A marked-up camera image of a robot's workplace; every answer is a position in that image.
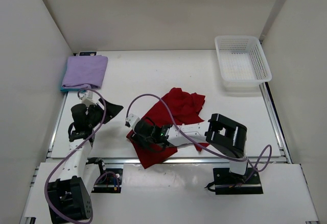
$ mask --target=white tabletop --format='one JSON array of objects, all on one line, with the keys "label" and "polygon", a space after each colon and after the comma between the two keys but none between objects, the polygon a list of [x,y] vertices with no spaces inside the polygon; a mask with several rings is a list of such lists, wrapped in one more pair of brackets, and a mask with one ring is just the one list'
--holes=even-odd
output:
[{"label": "white tabletop", "polygon": [[[137,158],[132,144],[126,139],[126,110],[130,102],[143,93],[164,96],[173,87],[189,93],[205,95],[200,112],[202,119],[220,113],[247,128],[246,153],[257,157],[267,145],[272,145],[273,157],[280,156],[277,140],[258,88],[252,93],[230,93],[222,86],[216,51],[119,51],[97,52],[107,56],[108,66],[100,93],[110,103],[123,105],[120,114],[96,134],[90,157]],[[131,113],[142,117],[157,100],[142,97]],[[75,92],[69,92],[56,133],[52,158],[63,158],[68,152],[68,126],[73,122],[71,107],[80,103]],[[180,148],[171,158],[214,157],[198,153],[193,146]]]},{"label": "white tabletop", "polygon": [[[41,163],[25,217],[51,224],[44,183],[56,163]],[[124,165],[120,194],[92,193],[93,224],[291,224],[317,221],[301,166],[270,164],[260,173],[263,194],[215,195],[212,164]]]}]

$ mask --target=white wall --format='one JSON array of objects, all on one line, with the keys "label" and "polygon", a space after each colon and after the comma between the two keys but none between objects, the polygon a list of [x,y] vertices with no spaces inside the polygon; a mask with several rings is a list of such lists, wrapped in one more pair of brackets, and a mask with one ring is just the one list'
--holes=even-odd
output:
[{"label": "white wall", "polygon": [[275,0],[46,0],[73,51],[214,49],[224,34],[254,35]]},{"label": "white wall", "polygon": [[0,0],[0,223],[19,223],[71,54],[42,0]]},{"label": "white wall", "polygon": [[287,0],[263,47],[292,159],[327,223],[327,0]]}]

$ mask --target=white basket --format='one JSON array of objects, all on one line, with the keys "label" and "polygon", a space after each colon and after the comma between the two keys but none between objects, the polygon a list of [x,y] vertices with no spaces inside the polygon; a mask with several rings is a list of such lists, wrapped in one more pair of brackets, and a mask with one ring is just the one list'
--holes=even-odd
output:
[{"label": "white basket", "polygon": [[215,44],[226,88],[251,89],[271,80],[271,72],[258,38],[217,36]]}]

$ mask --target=folded purple towel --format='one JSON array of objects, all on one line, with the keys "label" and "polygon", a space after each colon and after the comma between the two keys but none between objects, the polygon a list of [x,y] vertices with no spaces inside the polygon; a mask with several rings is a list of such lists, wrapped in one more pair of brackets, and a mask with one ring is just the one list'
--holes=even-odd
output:
[{"label": "folded purple towel", "polygon": [[103,56],[68,57],[62,88],[101,88],[107,63],[108,58]]}]

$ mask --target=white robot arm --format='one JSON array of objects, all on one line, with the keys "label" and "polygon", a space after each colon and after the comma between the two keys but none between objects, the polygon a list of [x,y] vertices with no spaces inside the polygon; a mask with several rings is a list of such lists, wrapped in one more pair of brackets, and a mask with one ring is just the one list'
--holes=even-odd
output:
[{"label": "white robot arm", "polygon": [[[221,114],[212,114],[211,119],[192,125],[181,125],[178,129],[172,125],[158,127],[150,125],[134,114],[126,118],[126,126],[130,126],[135,135],[133,141],[140,145],[157,144],[161,146],[180,146],[189,142],[183,135],[196,142],[208,142],[222,154],[241,159],[245,154],[247,128]],[[247,162],[230,160],[230,172],[243,176],[247,170]]]},{"label": "white robot arm", "polygon": [[[81,100],[81,104],[71,108],[74,122],[68,129],[68,154],[73,150],[75,153],[65,161],[57,180],[48,184],[48,196],[51,203],[64,216],[73,220],[91,218],[90,194],[96,180],[106,171],[105,164],[100,158],[88,158],[93,147],[94,136],[82,147],[76,149],[82,141],[92,135],[94,127],[104,116],[102,105],[92,100],[92,92],[86,92]],[[109,122],[123,109],[122,106],[107,101],[105,103],[106,114],[103,123]],[[51,208],[50,215],[53,224],[67,222]]]}]

